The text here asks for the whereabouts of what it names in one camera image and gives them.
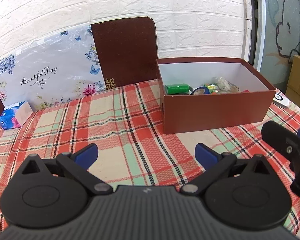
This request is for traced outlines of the blue tape roll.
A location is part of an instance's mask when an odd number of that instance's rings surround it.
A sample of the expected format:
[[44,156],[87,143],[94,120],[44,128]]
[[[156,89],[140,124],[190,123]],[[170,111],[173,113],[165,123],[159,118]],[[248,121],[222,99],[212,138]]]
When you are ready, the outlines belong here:
[[210,91],[207,87],[198,87],[191,92],[191,95],[205,95],[210,94]]

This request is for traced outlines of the green printed small box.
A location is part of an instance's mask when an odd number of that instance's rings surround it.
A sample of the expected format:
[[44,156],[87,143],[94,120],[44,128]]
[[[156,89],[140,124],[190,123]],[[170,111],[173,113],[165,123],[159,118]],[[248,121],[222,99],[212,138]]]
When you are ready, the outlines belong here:
[[205,92],[206,94],[216,94],[221,92],[221,89],[218,87],[216,83],[205,83],[204,87],[206,90]]

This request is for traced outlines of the cotton swab bag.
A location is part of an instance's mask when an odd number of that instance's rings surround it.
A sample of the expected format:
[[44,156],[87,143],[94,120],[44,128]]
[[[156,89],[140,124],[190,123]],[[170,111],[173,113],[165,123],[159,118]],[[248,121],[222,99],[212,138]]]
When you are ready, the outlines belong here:
[[240,93],[239,87],[234,85],[233,83],[230,83],[228,80],[226,80],[223,77],[215,77],[215,82],[219,89],[224,93]]

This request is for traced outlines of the white round device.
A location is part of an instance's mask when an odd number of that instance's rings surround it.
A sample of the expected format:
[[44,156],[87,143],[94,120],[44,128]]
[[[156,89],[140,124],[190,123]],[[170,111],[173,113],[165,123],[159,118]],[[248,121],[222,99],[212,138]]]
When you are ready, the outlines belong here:
[[282,108],[289,107],[289,99],[285,95],[282,95],[280,93],[275,93],[273,103]]

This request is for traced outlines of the red plaid bed cloth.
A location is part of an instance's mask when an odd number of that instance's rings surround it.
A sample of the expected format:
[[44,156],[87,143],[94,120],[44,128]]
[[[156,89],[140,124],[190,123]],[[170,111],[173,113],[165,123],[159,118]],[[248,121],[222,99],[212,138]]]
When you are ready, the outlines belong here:
[[[262,123],[165,134],[157,81],[147,81],[52,103],[20,128],[0,129],[0,197],[24,159],[54,158],[90,143],[99,156],[90,172],[113,186],[181,186],[203,172],[194,148],[201,142],[240,158],[264,155],[286,187],[294,179],[288,161],[261,139]],[[0,233],[6,222],[0,211]]]

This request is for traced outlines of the red brown cardboard box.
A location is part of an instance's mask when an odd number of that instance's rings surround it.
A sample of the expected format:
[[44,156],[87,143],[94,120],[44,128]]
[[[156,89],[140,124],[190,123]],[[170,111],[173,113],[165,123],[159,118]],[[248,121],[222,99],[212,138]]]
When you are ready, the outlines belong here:
[[[165,85],[193,89],[223,77],[249,93],[168,95]],[[261,122],[276,88],[247,61],[233,57],[176,57],[157,60],[157,79],[165,134]]]

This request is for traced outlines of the blue tissue pack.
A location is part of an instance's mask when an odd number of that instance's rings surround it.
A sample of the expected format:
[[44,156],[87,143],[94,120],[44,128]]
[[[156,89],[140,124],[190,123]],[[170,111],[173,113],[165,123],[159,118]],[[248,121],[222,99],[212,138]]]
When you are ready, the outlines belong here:
[[22,127],[32,113],[33,110],[27,101],[14,103],[4,108],[0,116],[0,126],[3,129]]

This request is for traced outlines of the plain green small box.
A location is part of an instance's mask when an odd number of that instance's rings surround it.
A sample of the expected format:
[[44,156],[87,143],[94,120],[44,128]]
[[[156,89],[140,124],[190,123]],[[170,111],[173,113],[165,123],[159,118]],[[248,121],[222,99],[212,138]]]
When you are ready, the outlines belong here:
[[185,83],[165,85],[165,89],[168,95],[188,94],[190,91],[189,85]]

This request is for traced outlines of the floral plastic wrapped pillow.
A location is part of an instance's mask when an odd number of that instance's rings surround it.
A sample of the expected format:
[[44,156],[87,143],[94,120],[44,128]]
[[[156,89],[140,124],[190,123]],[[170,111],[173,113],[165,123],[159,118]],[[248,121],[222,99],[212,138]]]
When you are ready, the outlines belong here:
[[0,100],[39,110],[106,90],[91,25],[44,37],[0,59]]

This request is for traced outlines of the dark brown wooden headboard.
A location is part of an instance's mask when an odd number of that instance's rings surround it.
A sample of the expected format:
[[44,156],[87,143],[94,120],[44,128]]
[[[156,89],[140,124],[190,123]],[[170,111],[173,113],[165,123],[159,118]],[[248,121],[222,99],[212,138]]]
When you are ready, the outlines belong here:
[[[151,18],[123,18],[90,25],[106,90],[156,77],[157,37]],[[0,115],[5,107],[0,100]]]

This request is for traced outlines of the cartoon painted wall panel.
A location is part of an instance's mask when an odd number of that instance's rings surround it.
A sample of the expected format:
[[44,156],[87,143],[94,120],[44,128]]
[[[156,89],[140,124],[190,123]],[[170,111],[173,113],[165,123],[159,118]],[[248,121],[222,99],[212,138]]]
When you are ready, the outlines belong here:
[[293,57],[300,55],[300,0],[257,0],[254,67],[285,90]]

